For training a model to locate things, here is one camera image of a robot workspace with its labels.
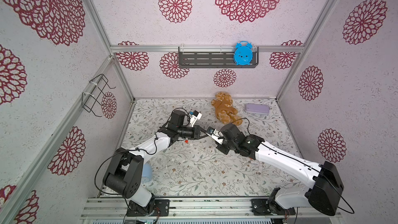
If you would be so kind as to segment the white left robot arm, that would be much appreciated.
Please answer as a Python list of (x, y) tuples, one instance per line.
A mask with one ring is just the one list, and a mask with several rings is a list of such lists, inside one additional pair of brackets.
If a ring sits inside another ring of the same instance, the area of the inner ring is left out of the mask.
[(144, 165), (155, 155), (171, 145), (183, 140), (200, 140), (206, 130), (196, 122), (202, 114), (188, 112), (183, 108), (174, 109), (166, 123), (148, 140), (130, 149), (118, 148), (106, 159), (108, 168), (103, 177), (103, 185), (112, 190), (113, 196), (122, 196), (127, 203), (127, 216), (161, 216), (155, 205), (155, 196), (142, 186)]

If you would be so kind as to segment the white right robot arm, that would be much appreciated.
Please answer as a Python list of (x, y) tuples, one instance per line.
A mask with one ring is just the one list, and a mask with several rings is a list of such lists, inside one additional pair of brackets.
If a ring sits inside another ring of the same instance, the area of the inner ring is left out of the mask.
[(207, 134), (225, 155), (232, 150), (243, 157), (272, 165), (302, 183), (288, 189), (275, 188), (260, 207), (262, 211), (277, 215), (294, 208), (312, 207), (321, 214), (334, 216), (339, 210), (344, 185), (334, 164), (327, 161), (319, 164), (292, 155), (257, 135), (245, 135), (233, 123), (221, 130), (208, 128)]

